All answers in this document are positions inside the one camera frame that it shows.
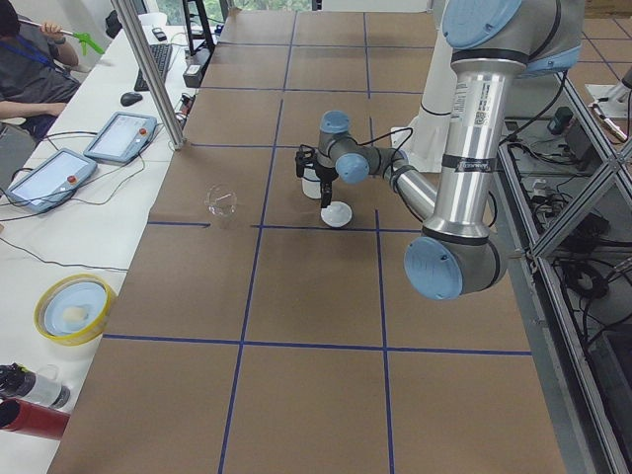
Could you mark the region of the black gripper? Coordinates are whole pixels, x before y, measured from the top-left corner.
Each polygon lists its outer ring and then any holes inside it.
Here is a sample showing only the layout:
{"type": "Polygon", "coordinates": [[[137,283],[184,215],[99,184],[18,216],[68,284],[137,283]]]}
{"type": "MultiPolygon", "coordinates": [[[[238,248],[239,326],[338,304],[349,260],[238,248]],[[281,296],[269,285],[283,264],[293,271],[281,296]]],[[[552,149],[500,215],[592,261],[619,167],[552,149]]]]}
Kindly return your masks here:
{"type": "Polygon", "coordinates": [[[326,208],[330,205],[330,190],[333,182],[337,179],[335,168],[318,165],[315,167],[316,175],[320,182],[320,207],[326,208]]]}

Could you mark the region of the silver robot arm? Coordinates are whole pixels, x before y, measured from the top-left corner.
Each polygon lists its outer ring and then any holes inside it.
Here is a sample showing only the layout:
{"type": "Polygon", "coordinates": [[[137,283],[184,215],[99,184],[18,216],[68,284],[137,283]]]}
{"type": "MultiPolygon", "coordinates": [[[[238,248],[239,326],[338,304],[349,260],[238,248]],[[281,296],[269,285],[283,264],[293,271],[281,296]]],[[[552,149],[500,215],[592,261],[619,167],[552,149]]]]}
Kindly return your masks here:
{"type": "Polygon", "coordinates": [[[328,111],[315,150],[295,157],[320,186],[321,215],[337,212],[332,185],[385,179],[422,222],[407,248],[406,275],[421,295],[449,300],[498,282],[507,255],[484,222],[513,81],[564,72],[578,60],[582,1],[445,1],[412,146],[362,145],[349,117],[328,111]]]}

